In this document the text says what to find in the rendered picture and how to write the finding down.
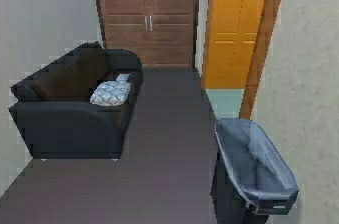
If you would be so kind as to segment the dark brown cushion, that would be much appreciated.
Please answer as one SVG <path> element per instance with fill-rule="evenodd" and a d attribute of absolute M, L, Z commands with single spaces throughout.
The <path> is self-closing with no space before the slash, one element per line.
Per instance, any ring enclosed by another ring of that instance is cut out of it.
<path fill-rule="evenodd" d="M 99 42 L 86 43 L 42 72 L 30 87 L 44 101 L 86 101 L 108 75 L 110 65 Z"/>

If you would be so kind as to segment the white patterned pillow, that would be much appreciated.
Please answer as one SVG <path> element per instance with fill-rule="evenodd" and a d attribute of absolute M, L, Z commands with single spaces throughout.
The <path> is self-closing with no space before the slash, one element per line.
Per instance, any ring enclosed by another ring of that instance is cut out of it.
<path fill-rule="evenodd" d="M 131 84 L 127 81 L 101 83 L 90 97 L 90 102 L 99 106 L 119 106 L 128 98 Z"/>

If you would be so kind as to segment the black sofa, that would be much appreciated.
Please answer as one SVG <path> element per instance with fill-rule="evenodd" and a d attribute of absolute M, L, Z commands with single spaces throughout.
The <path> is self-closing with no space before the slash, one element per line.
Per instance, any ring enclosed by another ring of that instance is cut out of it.
<path fill-rule="evenodd" d="M 63 57 L 70 52 L 11 86 L 17 102 L 9 108 L 9 113 L 33 158 L 121 157 L 143 83 L 142 63 L 129 50 L 103 49 L 110 71 L 101 83 L 115 81 L 119 74 L 130 74 L 127 82 L 131 84 L 131 89 L 122 105 L 99 106 L 90 102 L 91 95 L 101 83 L 91 91 L 86 101 L 44 101 L 40 98 L 30 84 L 40 78 L 42 72 L 48 72 L 52 65 L 62 63 Z"/>

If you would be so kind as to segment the orange room door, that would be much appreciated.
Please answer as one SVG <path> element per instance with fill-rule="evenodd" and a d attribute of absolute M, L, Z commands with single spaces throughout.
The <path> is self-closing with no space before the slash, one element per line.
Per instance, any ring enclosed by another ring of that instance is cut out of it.
<path fill-rule="evenodd" d="M 202 81 L 206 89 L 243 89 L 265 0 L 211 0 Z"/>

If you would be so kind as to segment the brown wooden cupboard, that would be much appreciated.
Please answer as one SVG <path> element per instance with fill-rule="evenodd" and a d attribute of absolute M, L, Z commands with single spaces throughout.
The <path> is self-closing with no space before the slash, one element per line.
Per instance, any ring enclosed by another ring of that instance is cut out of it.
<path fill-rule="evenodd" d="M 192 68 L 198 0 L 98 0 L 108 49 L 135 53 L 145 67 Z"/>

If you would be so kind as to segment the blue grey waste bin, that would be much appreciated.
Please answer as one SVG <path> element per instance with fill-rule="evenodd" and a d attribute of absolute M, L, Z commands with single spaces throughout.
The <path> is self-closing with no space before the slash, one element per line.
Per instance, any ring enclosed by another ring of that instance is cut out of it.
<path fill-rule="evenodd" d="M 216 121 L 218 147 L 210 191 L 218 224 L 265 224 L 297 200 L 295 177 L 264 130 L 252 120 Z"/>

